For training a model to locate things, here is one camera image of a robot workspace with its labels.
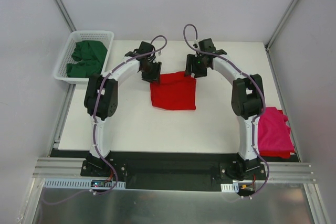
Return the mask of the white plastic basket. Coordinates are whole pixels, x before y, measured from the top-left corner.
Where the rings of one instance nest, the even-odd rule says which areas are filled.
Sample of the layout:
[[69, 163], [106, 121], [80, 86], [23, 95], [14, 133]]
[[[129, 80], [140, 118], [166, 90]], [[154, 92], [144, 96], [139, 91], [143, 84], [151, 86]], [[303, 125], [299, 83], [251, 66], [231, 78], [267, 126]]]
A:
[[67, 64], [75, 63], [71, 55], [74, 52], [76, 43], [83, 40], [100, 41], [104, 44], [107, 49], [107, 54], [102, 65], [102, 72], [106, 71], [108, 59], [111, 56], [114, 33], [105, 30], [77, 30], [73, 31], [69, 35], [64, 45], [64, 48], [58, 57], [57, 63], [53, 71], [53, 76], [55, 79], [65, 81], [69, 84], [87, 84], [89, 80], [88, 78], [70, 78], [66, 74]]

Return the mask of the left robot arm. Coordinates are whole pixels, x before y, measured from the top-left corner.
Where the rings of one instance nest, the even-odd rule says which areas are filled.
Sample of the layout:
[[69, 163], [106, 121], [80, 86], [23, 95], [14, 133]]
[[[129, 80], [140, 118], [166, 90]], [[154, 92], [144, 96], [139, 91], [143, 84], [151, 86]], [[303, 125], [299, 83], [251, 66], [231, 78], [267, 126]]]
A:
[[82, 164], [81, 176], [115, 174], [110, 163], [112, 127], [108, 122], [118, 107], [118, 88], [138, 72], [142, 80], [159, 83], [162, 63], [155, 60], [156, 52], [152, 43], [143, 41], [137, 49], [127, 52], [115, 68], [89, 78], [84, 106], [92, 124], [92, 146]]

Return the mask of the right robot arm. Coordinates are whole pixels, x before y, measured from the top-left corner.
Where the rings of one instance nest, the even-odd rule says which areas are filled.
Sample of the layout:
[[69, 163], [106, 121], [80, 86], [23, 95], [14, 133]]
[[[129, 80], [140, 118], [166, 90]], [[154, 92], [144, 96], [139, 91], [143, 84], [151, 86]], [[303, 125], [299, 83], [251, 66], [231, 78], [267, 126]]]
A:
[[210, 68], [232, 85], [231, 106], [239, 121], [240, 144], [237, 158], [225, 169], [225, 174], [235, 180], [248, 179], [261, 162], [258, 123], [266, 108], [262, 77], [259, 74], [248, 75], [239, 69], [226, 51], [216, 49], [210, 38], [187, 45], [195, 54], [187, 55], [186, 76], [205, 77]]

